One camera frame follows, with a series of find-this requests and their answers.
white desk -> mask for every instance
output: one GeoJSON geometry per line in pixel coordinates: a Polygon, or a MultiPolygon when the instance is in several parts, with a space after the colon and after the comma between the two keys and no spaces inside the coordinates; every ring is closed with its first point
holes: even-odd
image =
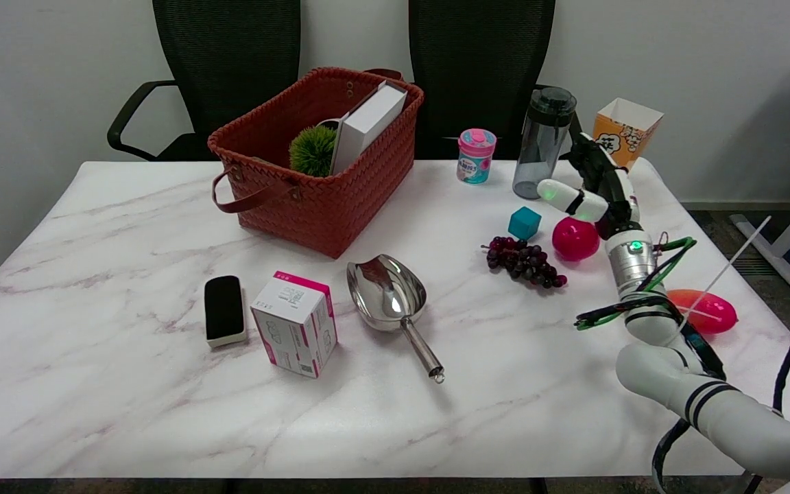
{"type": "MultiPolygon", "coordinates": [[[[518,207],[513,163],[485,185],[453,162],[417,162],[338,260],[239,228],[210,200],[220,163],[85,163],[44,222],[0,268],[0,478],[382,478],[648,475],[676,418],[614,375],[623,322],[577,332],[617,300],[599,251],[559,292],[486,268],[479,245],[518,207]],[[345,267],[388,252],[429,291],[420,331],[447,368],[433,384],[404,338],[369,331],[345,267]],[[275,368],[250,341],[210,351],[203,285],[235,274],[248,299],[276,270],[331,285],[341,344],[319,379],[275,368]]],[[[567,165],[557,177],[577,184],[567,165]]],[[[721,253],[640,160],[631,173],[652,237],[699,244],[667,279],[702,288],[721,253]]],[[[731,381],[769,403],[790,333],[735,271],[715,293],[740,322],[713,342],[731,381]]],[[[790,419],[790,378],[785,399],[790,419]]],[[[740,468],[689,432],[671,475],[740,468]]]]}

teal cube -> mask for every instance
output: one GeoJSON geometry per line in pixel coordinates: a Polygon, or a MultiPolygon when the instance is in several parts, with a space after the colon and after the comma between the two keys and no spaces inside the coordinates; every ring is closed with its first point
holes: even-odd
{"type": "Polygon", "coordinates": [[[507,226],[507,231],[520,240],[529,240],[532,235],[538,233],[538,225],[542,222],[542,216],[529,207],[521,207],[511,215],[511,222],[507,226]]]}

floor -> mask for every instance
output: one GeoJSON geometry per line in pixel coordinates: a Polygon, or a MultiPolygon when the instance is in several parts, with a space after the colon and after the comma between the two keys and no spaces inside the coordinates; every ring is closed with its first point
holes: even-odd
{"type": "MultiPolygon", "coordinates": [[[[727,212],[693,212],[703,231],[725,256],[730,257],[745,238],[728,221],[727,212]]],[[[765,229],[765,236],[774,240],[777,231],[790,221],[789,213],[772,213],[774,218],[765,229]]],[[[766,215],[746,215],[757,225],[766,215]]],[[[790,287],[766,265],[758,251],[749,249],[736,264],[746,281],[771,307],[790,329],[790,287]]],[[[721,492],[727,478],[672,478],[668,494],[700,494],[721,492]]],[[[782,482],[764,481],[758,493],[766,494],[780,488],[782,482]]],[[[582,478],[549,479],[551,494],[654,494],[646,478],[582,478]]],[[[56,480],[56,481],[0,481],[0,494],[153,494],[158,492],[191,492],[219,494],[224,483],[217,480],[56,480]]],[[[369,481],[245,481],[239,493],[276,492],[290,494],[310,492],[319,494],[528,494],[529,483],[512,479],[431,479],[369,480],[369,481]]]]}

popcorn box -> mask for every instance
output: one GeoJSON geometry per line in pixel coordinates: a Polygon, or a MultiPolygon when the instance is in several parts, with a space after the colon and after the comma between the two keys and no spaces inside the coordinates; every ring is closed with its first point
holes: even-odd
{"type": "Polygon", "coordinates": [[[270,363],[299,375],[319,377],[337,345],[327,285],[277,271],[250,310],[270,363]]]}
{"type": "Polygon", "coordinates": [[[627,170],[639,158],[664,115],[618,97],[596,113],[593,138],[627,170]]]}

white stick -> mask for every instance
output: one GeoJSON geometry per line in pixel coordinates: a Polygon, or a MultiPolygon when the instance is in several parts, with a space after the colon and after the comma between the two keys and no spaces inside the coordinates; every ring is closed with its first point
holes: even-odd
{"type": "MultiPolygon", "coordinates": [[[[709,286],[706,287],[706,290],[704,290],[703,293],[700,294],[699,297],[697,297],[697,300],[693,301],[693,305],[691,305],[690,309],[687,310],[688,312],[693,312],[693,310],[699,304],[699,301],[703,300],[703,297],[705,297],[706,294],[709,293],[709,290],[711,290],[712,287],[714,287],[715,282],[718,281],[718,278],[721,278],[721,275],[723,275],[724,272],[727,271],[728,267],[733,266],[733,261],[737,260],[737,257],[742,255],[743,251],[749,247],[749,244],[752,243],[752,240],[754,240],[755,237],[758,237],[758,234],[761,233],[761,229],[764,228],[768,222],[770,222],[770,218],[772,218],[772,216],[767,216],[766,219],[761,222],[760,226],[758,226],[758,228],[755,228],[754,233],[752,233],[752,235],[750,235],[750,237],[745,241],[745,244],[743,244],[743,246],[740,247],[739,250],[737,250],[737,253],[730,258],[730,261],[727,263],[727,265],[722,267],[721,271],[718,272],[718,275],[715,276],[715,279],[712,280],[712,283],[709,283],[709,286]]],[[[678,331],[676,332],[681,332],[681,329],[684,328],[684,325],[686,324],[687,324],[687,317],[684,317],[681,321],[681,325],[678,325],[678,331]]]]}
{"type": "Polygon", "coordinates": [[[684,310],[684,315],[687,316],[689,313],[699,314],[700,316],[709,317],[711,319],[715,319],[717,322],[721,322],[721,317],[713,316],[711,314],[707,314],[705,312],[700,312],[699,310],[690,310],[689,307],[683,307],[680,305],[675,306],[678,310],[684,310]]]}

